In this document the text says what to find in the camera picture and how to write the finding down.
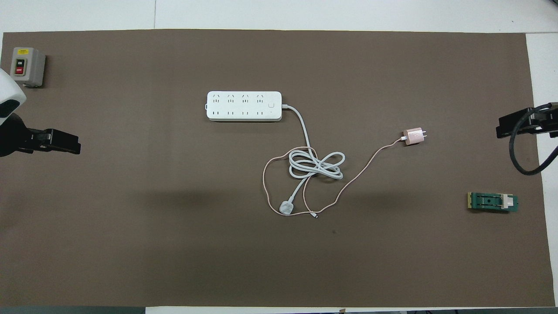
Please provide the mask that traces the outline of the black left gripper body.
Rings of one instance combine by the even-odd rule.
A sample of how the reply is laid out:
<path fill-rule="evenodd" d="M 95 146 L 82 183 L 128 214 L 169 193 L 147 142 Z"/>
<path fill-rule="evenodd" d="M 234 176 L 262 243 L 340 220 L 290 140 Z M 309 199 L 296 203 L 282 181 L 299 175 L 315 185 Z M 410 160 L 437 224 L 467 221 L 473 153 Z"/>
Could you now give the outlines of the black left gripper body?
<path fill-rule="evenodd" d="M 0 156 L 6 157 L 14 152 L 32 154 L 42 152 L 81 153 L 78 136 L 56 129 L 32 129 L 25 126 L 23 120 L 12 113 L 0 127 Z"/>

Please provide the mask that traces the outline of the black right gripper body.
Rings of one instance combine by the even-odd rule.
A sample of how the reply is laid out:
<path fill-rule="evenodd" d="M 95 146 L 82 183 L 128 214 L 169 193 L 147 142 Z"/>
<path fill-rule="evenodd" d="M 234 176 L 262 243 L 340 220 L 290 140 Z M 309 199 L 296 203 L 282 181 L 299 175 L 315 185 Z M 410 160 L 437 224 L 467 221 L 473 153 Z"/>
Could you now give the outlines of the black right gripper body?
<path fill-rule="evenodd" d="M 496 127 L 498 138 L 510 137 L 515 125 L 526 113 L 530 115 L 520 124 L 517 134 L 542 134 L 548 133 L 551 138 L 557 137 L 558 131 L 558 104 L 550 102 L 542 105 L 543 109 L 535 112 L 534 107 L 518 110 L 509 115 L 499 118 L 499 125 Z"/>

